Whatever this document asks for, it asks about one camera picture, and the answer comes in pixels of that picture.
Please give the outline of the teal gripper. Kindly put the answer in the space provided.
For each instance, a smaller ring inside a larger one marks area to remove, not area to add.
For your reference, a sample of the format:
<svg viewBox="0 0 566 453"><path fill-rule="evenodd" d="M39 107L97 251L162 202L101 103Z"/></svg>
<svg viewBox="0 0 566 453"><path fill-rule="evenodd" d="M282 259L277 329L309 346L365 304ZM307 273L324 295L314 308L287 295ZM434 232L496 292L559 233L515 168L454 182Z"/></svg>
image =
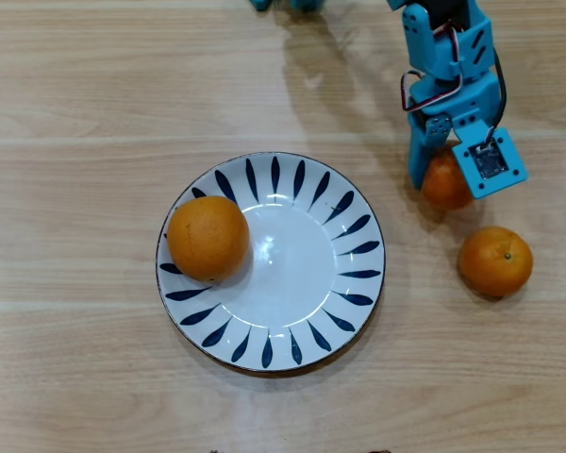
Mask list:
<svg viewBox="0 0 566 453"><path fill-rule="evenodd" d="M408 89L408 175L414 188L422 189L430 161L450 134L462 142L490 141L499 108L500 84L491 71L473 80L421 75Z"/></svg>

